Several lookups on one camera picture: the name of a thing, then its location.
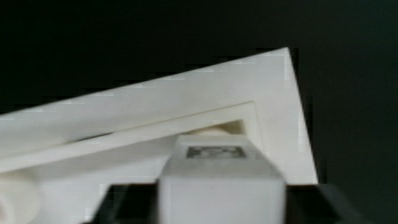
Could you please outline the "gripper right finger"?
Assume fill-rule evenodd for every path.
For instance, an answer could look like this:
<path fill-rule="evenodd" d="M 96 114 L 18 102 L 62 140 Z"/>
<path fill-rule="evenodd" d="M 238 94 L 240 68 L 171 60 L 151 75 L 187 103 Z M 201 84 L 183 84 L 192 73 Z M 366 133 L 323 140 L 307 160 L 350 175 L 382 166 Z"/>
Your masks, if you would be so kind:
<path fill-rule="evenodd" d="M 284 224 L 371 224 L 331 184 L 286 188 Z"/>

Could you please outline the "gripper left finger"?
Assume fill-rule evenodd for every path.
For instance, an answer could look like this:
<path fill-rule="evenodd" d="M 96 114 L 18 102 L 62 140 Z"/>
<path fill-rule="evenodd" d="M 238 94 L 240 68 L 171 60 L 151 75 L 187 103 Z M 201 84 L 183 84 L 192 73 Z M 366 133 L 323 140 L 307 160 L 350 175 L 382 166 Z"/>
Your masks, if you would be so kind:
<path fill-rule="evenodd" d="M 85 224 L 156 224 L 155 183 L 114 184 Z"/>

